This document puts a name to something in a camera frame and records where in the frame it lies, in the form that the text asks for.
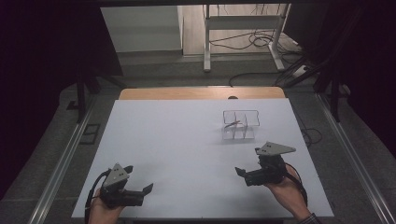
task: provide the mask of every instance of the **white table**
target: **white table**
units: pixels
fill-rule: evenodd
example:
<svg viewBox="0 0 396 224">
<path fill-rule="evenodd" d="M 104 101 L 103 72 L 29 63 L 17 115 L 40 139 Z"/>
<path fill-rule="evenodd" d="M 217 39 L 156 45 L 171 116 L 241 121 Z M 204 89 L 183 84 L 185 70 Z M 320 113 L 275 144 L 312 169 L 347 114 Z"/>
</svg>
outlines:
<svg viewBox="0 0 396 224">
<path fill-rule="evenodd" d="M 255 139 L 222 140 L 224 110 L 258 110 Z M 333 217 L 288 99 L 116 101 L 72 217 L 84 217 L 94 180 L 116 162 L 134 167 L 126 189 L 154 183 L 143 206 L 121 217 L 292 217 L 266 187 L 247 187 L 235 172 L 260 169 L 254 148 L 266 141 L 297 149 L 282 157 L 299 171 L 309 209 Z"/>
</svg>

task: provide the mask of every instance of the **wall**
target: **wall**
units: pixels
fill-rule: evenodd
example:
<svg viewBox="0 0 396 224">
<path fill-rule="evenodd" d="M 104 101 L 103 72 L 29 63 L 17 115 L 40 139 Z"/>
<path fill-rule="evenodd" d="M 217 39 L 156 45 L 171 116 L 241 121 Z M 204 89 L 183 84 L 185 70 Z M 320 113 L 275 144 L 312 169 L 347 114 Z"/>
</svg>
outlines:
<svg viewBox="0 0 396 224">
<path fill-rule="evenodd" d="M 181 49 L 177 7 L 103 7 L 116 52 Z"/>
</svg>

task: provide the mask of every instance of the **human hand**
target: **human hand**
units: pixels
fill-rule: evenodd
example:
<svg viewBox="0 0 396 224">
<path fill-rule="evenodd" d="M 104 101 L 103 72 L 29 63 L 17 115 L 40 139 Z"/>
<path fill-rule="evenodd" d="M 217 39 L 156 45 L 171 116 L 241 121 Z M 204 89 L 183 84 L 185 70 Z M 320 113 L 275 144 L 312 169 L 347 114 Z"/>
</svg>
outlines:
<svg viewBox="0 0 396 224">
<path fill-rule="evenodd" d="M 299 179 L 296 172 L 288 164 L 286 165 L 286 169 L 289 174 Z M 303 195 L 292 180 L 284 177 L 279 184 L 265 184 L 264 186 L 271 190 L 276 200 L 290 211 L 298 221 L 311 216 L 311 212 L 305 205 Z"/>
<path fill-rule="evenodd" d="M 107 205 L 99 198 L 100 189 L 95 192 L 95 198 L 91 203 L 91 213 L 89 224 L 115 224 L 120 216 L 124 206 L 108 208 Z"/>
</svg>

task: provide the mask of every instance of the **black cable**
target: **black cable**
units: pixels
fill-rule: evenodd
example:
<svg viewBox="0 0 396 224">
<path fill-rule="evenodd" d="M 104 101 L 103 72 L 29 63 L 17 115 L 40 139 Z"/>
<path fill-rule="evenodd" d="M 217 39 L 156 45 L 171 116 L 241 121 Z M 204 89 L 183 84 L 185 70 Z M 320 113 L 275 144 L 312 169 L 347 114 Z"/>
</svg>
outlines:
<svg viewBox="0 0 396 224">
<path fill-rule="evenodd" d="M 293 108 L 294 113 L 297 116 L 297 119 L 299 119 L 301 124 L 303 125 L 303 128 L 300 131 L 303 134 L 304 141 L 305 141 L 305 138 L 308 138 L 308 140 L 305 141 L 306 147 L 311 147 L 313 144 L 316 144 L 316 143 L 320 142 L 322 140 L 322 137 L 323 137 L 321 132 L 318 129 L 314 129 L 314 128 L 309 128 L 308 129 L 308 128 L 306 128 L 303 119 L 301 118 L 300 114 L 297 112 L 296 107 L 291 102 L 290 102 L 290 104 L 291 104 L 291 107 Z M 314 131 L 314 132 L 318 133 L 319 139 L 314 142 L 312 140 L 312 136 L 309 134 L 309 131 Z"/>
<path fill-rule="evenodd" d="M 262 13 L 264 12 L 264 8 L 265 8 L 265 4 L 262 4 Z"/>
<path fill-rule="evenodd" d="M 227 8 L 225 8 L 225 5 L 224 5 L 224 11 L 225 11 L 225 13 L 227 13 L 227 15 L 228 15 L 228 11 L 227 11 Z"/>
<path fill-rule="evenodd" d="M 278 50 L 279 50 L 280 52 L 282 52 L 282 53 L 300 53 L 300 54 L 304 54 L 304 52 L 301 51 L 301 50 L 295 51 L 295 50 L 286 49 L 286 48 L 283 47 L 279 42 L 277 42 L 277 46 L 278 46 Z"/>
<path fill-rule="evenodd" d="M 228 84 L 229 84 L 230 87 L 233 87 L 232 81 L 235 78 L 237 78 L 237 77 L 249 76 L 249 75 L 275 75 L 275 74 L 279 74 L 279 73 L 277 73 L 277 72 L 274 72 L 274 73 L 265 73 L 265 72 L 262 72 L 262 73 L 242 73 L 242 74 L 238 74 L 238 75 L 235 75 L 233 77 L 230 77 L 230 79 L 228 80 Z"/>
<path fill-rule="evenodd" d="M 93 183 L 93 186 L 90 190 L 90 193 L 88 194 L 88 198 L 87 198 L 87 202 L 85 202 L 85 224 L 88 224 L 88 221 L 90 220 L 90 213 L 91 213 L 91 202 L 93 199 L 93 193 L 95 191 L 96 185 L 98 184 L 99 180 L 103 177 L 103 176 L 108 176 L 111 172 L 111 169 L 108 169 L 107 171 L 101 173 L 95 180 L 95 182 Z"/>
<path fill-rule="evenodd" d="M 293 64 L 293 63 L 296 63 L 297 61 L 295 61 L 295 62 L 291 62 L 291 61 L 289 61 L 289 60 L 286 60 L 285 59 L 285 55 L 303 55 L 300 51 L 295 51 L 295 52 L 285 52 L 285 53 L 280 53 L 280 58 L 282 59 L 282 61 L 284 61 L 285 63 L 289 63 L 289 64 Z"/>
<path fill-rule="evenodd" d="M 254 32 L 254 33 L 247 33 L 247 34 L 243 34 L 243 35 L 234 35 L 234 36 L 230 36 L 230 37 L 226 37 L 226 38 L 222 38 L 222 39 L 211 40 L 211 41 L 209 41 L 209 43 L 211 45 L 213 45 L 213 46 L 224 47 L 224 48 L 227 48 L 227 49 L 247 49 L 247 48 L 249 48 L 252 45 L 254 45 L 254 46 L 258 47 L 258 48 L 265 47 L 265 46 L 269 45 L 269 41 L 272 41 L 272 39 L 269 37 L 269 35 L 261 34 L 262 32 L 264 32 L 264 31 L 259 31 L 259 32 Z M 220 45 L 220 44 L 215 44 L 214 43 L 214 42 L 218 42 L 218 41 L 221 41 L 221 40 L 228 40 L 228 39 L 237 38 L 237 37 L 245 36 L 245 35 L 249 35 L 248 40 L 249 40 L 250 44 L 248 44 L 247 46 L 244 46 L 242 48 L 234 48 L 234 47 L 230 47 L 230 46 Z M 259 44 L 256 43 L 258 40 L 264 41 L 265 43 L 262 44 L 262 45 L 259 45 Z"/>
<path fill-rule="evenodd" d="M 254 7 L 253 11 L 250 12 L 250 15 L 253 14 L 253 12 L 257 10 L 258 5 L 259 4 L 256 4 L 256 7 Z"/>
<path fill-rule="evenodd" d="M 276 15 L 277 15 L 277 13 L 279 13 L 279 10 L 280 10 L 280 4 L 277 5 Z"/>
<path fill-rule="evenodd" d="M 282 87 L 280 85 L 280 82 L 286 83 L 286 81 L 293 76 L 295 71 L 297 71 L 301 66 L 303 66 L 307 61 L 307 57 L 303 56 L 299 60 L 297 60 L 295 63 L 293 63 L 291 66 L 289 66 L 285 71 L 282 72 L 282 74 L 276 79 L 274 82 L 273 86 L 278 86 Z"/>
<path fill-rule="evenodd" d="M 308 206 L 308 195 L 306 194 L 306 190 L 303 186 L 303 180 L 301 179 L 299 173 L 297 172 L 296 168 L 294 168 L 292 165 L 288 164 L 285 162 L 285 164 L 289 165 L 297 174 L 298 178 L 297 179 L 294 175 L 290 174 L 289 172 L 285 173 L 285 177 L 287 177 L 288 179 L 290 179 L 291 181 L 294 182 L 294 184 L 296 184 L 297 188 L 299 189 L 299 191 L 301 192 L 301 194 L 303 195 L 303 199 L 305 202 L 305 205 Z"/>
</svg>

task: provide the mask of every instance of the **aluminum rail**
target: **aluminum rail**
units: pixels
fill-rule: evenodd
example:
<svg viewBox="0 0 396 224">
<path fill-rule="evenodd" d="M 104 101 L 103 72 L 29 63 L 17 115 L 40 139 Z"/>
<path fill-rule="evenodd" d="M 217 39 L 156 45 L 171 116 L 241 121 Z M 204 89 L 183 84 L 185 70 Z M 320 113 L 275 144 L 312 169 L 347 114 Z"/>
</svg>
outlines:
<svg viewBox="0 0 396 224">
<path fill-rule="evenodd" d="M 84 133 L 84 129 L 88 123 L 88 120 L 91 117 L 92 109 L 96 102 L 96 98 L 96 95 L 90 96 L 88 100 L 87 113 L 73 131 L 73 135 L 67 143 L 67 146 L 64 149 L 64 153 L 59 159 L 55 169 L 52 172 L 52 175 L 49 178 L 47 186 L 44 188 L 44 191 L 40 199 L 38 200 L 37 205 L 35 206 L 35 210 L 33 211 L 29 219 L 29 224 L 41 224 L 46 219 L 47 213 L 50 210 L 52 202 L 55 199 L 55 195 L 58 192 L 59 187 L 61 186 L 64 175 L 76 151 L 78 142 L 82 134 Z"/>
<path fill-rule="evenodd" d="M 317 94 L 317 97 L 320 101 L 320 105 L 326 115 L 327 120 L 330 122 L 334 133 L 341 143 L 346 157 L 352 165 L 353 170 L 355 171 L 359 181 L 361 182 L 364 190 L 367 193 L 376 213 L 378 214 L 379 219 L 384 224 L 394 224 L 396 223 L 393 214 L 390 212 L 388 203 L 385 201 L 384 196 L 381 194 L 378 186 L 375 184 L 373 179 L 370 177 L 366 168 L 364 167 L 359 155 L 356 153 L 355 148 L 351 144 L 349 138 L 347 137 L 346 132 L 344 131 L 341 123 L 336 122 L 332 113 L 330 112 L 329 103 L 326 97 L 323 94 Z"/>
</svg>

